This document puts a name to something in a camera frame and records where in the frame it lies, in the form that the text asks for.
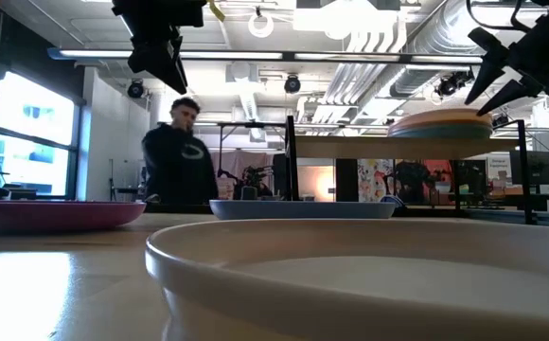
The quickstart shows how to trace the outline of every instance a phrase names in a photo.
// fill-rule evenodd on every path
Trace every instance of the black hoodie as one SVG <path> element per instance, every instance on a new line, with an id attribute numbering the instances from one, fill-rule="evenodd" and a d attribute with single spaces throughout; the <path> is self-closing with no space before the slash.
<path id="1" fill-rule="evenodd" d="M 142 140 L 149 181 L 147 194 L 164 204 L 201 205 L 218 198 L 211 155 L 192 133 L 162 124 Z"/>

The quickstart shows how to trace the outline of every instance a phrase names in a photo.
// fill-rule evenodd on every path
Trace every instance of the white bowl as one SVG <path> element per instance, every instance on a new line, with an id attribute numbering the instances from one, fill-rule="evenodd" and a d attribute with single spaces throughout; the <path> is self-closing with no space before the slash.
<path id="1" fill-rule="evenodd" d="M 170 340 L 549 340 L 549 227 L 271 220 L 153 234 Z"/>

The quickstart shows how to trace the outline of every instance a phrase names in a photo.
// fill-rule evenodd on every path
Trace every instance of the wooden table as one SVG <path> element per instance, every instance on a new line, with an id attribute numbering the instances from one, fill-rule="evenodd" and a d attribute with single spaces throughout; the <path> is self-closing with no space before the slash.
<path id="1" fill-rule="evenodd" d="M 0 236 L 0 341 L 161 340 L 168 308 L 147 275 L 145 240 L 213 220 L 145 214 L 108 232 Z"/>

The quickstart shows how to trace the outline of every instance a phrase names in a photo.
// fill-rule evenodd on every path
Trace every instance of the pink plate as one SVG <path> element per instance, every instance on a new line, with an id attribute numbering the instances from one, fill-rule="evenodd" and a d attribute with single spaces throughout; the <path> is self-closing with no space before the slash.
<path id="1" fill-rule="evenodd" d="M 0 232 L 61 232 L 112 228 L 144 212 L 141 203 L 0 201 Z"/>

